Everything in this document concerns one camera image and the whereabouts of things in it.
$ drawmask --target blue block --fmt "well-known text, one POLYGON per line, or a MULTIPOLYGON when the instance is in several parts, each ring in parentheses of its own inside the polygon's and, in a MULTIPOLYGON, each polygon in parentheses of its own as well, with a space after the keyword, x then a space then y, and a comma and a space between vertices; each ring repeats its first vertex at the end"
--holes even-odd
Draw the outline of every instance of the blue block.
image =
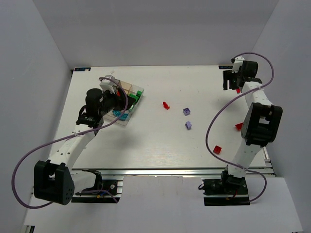
POLYGON ((186 126, 187 130, 189 130, 189 129, 191 129, 192 125, 191 125, 190 121, 187 121, 185 126, 186 126))

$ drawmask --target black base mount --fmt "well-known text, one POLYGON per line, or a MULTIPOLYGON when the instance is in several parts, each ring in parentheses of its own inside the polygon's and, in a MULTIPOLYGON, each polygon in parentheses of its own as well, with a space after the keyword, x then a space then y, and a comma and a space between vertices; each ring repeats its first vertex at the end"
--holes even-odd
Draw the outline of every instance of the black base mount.
POLYGON ((220 179, 203 180, 204 206, 250 205, 245 180, 238 189, 225 189, 220 179))

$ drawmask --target cable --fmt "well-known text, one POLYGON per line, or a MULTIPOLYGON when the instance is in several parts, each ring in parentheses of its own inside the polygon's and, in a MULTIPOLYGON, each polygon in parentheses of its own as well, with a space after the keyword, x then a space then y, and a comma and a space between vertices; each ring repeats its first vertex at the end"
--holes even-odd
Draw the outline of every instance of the cable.
POLYGON ((111 198, 118 203, 118 200, 107 190, 103 190, 103 189, 97 189, 97 190, 87 190, 87 191, 82 191, 81 193, 92 193, 92 192, 105 192, 107 193, 109 196, 111 196, 111 198))
POLYGON ((110 122, 109 124, 106 124, 102 127, 99 127, 99 128, 96 128, 96 129, 92 129, 92 130, 86 130, 86 131, 83 131, 83 132, 79 132, 79 133, 76 133, 76 134, 71 134, 69 136, 66 136, 66 137, 62 137, 62 138, 59 138, 59 139, 56 139, 54 141, 51 141, 51 142, 48 142, 48 143, 45 143, 45 144, 42 144, 41 146, 38 146, 34 149, 32 149, 31 151, 29 151, 27 154, 25 154, 20 160, 19 162, 16 164, 15 168, 14 168, 14 171, 13 171, 13 174, 12 174, 12 178, 11 178, 11 187, 12 187, 12 191, 13 191, 13 194, 14 194, 14 197, 16 198, 16 200, 24 207, 28 208, 28 209, 40 209, 40 208, 43 208, 43 207, 46 207, 50 204, 52 204, 52 202, 49 202, 49 203, 46 203, 44 205, 39 205, 39 206, 30 206, 28 204, 26 204, 25 202, 23 202, 20 197, 18 196, 17 194, 17 191, 16 191, 16 187, 15 187, 15 176, 16 176, 16 173, 17 173, 17 170, 19 168, 19 166, 21 165, 21 163, 29 156, 31 155, 32 153, 34 153, 35 151, 37 151, 38 149, 41 149, 43 147, 46 147, 46 146, 49 146, 51 144, 54 144, 56 142, 60 142, 60 141, 63 141, 63 140, 66 140, 66 139, 70 139, 70 138, 74 138, 78 135, 82 135, 82 134, 85 134, 85 133, 90 133, 90 132, 94 132, 94 131, 99 131, 103 128, 106 128, 112 124, 114 124, 115 122, 117 122, 122 116, 123 114, 125 113, 126 109, 127 109, 127 105, 128 105, 128 98, 127 98, 127 94, 125 92, 125 90, 122 88, 122 86, 120 84, 118 84, 116 81, 112 80, 112 79, 109 79, 109 78, 106 78, 106 77, 101 77, 100 79, 106 79, 106 80, 110 80, 111 82, 113 82, 114 84, 116 84, 121 90, 122 92, 124 93, 125 95, 125 107, 124 107, 124 110, 122 111, 122 113, 120 114, 120 116, 118 116, 116 119, 114 119, 112 122, 110 122))
POLYGON ((262 85, 261 87, 256 87, 256 88, 254 88, 254 89, 252 89, 252 90, 249 90, 249 91, 247 91, 247 92, 245 92, 245 93, 240 94, 239 96, 237 96, 237 97, 233 98, 231 101, 229 101, 224 107, 222 107, 222 109, 219 110, 219 112, 214 116, 213 120, 211 121, 211 123, 210 123, 210 125, 209 125, 209 127, 208 127, 208 129, 207 129, 206 136, 205 136, 205 144, 206 144, 206 147, 207 147, 207 150, 209 151, 209 153, 210 153, 212 156, 214 156, 216 159, 218 159, 218 160, 220 160, 220 161, 222 161, 222 162, 224 162, 224 163, 227 163, 227 164, 230 164, 230 165, 239 167, 239 168, 241 168, 241 169, 245 169, 245 170, 248 171, 248 172, 261 175, 261 176, 263 177, 263 179, 264 179, 264 187, 263 187, 263 190, 258 194, 257 197, 255 197, 255 198, 253 198, 253 199, 247 201, 247 202, 252 202, 252 201, 255 201, 255 200, 257 200, 258 198, 260 198, 260 197, 262 196, 262 194, 264 193, 264 191, 266 190, 266 188, 267 188, 267 179, 266 179, 266 177, 265 177, 262 173, 260 173, 260 172, 258 172, 258 171, 252 171, 252 170, 246 169, 245 167, 242 167, 242 166, 240 166, 240 165, 238 165, 238 164, 234 164, 234 163, 232 163, 232 162, 229 162, 229 161, 227 161, 227 160, 225 160, 225 159, 222 159, 222 158, 218 157, 216 154, 213 153, 213 151, 209 148, 209 145, 208 145, 208 135, 209 135, 210 129, 212 128, 212 125, 214 124, 215 120, 216 120, 217 117, 220 115, 220 113, 222 113, 223 110, 226 109, 226 107, 228 107, 230 104, 232 104, 232 103, 233 103, 234 101, 236 101, 237 99, 239 99, 239 98, 241 98, 242 96, 245 96, 245 95, 247 95, 247 94, 249 94, 249 93, 251 93, 251 92, 253 92, 253 91, 257 91, 257 90, 259 90, 259 89, 262 89, 262 88, 266 87, 266 86, 269 85, 269 84, 273 81, 273 79, 274 79, 274 68, 273 68, 272 63, 269 61, 268 58, 266 58, 265 56, 260 55, 260 54, 258 54, 258 53, 255 53, 255 52, 244 52, 244 53, 241 53, 241 54, 235 56, 235 58, 236 58, 236 57, 239 57, 239 56, 242 56, 242 55, 244 55, 244 54, 252 54, 252 55, 256 55, 256 56, 259 56, 259 57, 262 57, 263 59, 265 59, 265 60, 269 63, 270 68, 271 68, 271 73, 272 73, 271 79, 269 80, 269 82, 267 82, 266 84, 262 85))

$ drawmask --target clear plastic container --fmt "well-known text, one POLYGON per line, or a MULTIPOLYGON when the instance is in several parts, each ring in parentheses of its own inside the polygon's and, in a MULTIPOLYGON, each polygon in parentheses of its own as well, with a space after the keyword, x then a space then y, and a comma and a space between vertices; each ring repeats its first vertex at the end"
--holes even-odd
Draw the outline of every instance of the clear plastic container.
MULTIPOLYGON (((133 115, 133 113, 137 109, 137 107, 141 101, 141 98, 143 97, 144 89, 139 87, 139 86, 135 86, 135 85, 132 85, 130 83, 126 83, 126 82, 123 82, 123 81, 120 81, 117 79, 116 79, 116 81, 121 84, 122 88, 125 90, 125 92, 128 96, 132 96, 132 97, 137 99, 137 101, 129 108, 129 110, 125 111, 124 115, 116 122, 120 125, 126 126, 128 124, 128 122, 130 121, 131 116, 133 115)), ((113 121, 120 114, 121 114, 120 111, 112 110, 104 116, 104 119, 113 121)))

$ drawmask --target green block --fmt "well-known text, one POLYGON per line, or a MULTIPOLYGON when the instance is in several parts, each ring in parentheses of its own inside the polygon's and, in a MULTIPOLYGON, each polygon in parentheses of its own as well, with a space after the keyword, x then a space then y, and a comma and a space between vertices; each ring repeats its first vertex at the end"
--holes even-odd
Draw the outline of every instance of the green block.
POLYGON ((133 97, 135 99, 135 103, 133 105, 135 105, 138 100, 139 100, 139 97, 138 96, 134 96, 133 94, 130 94, 130 97, 133 97))
POLYGON ((142 92, 141 92, 141 91, 138 91, 138 92, 136 93, 136 96, 138 96, 138 97, 141 97, 141 95, 142 95, 142 92))

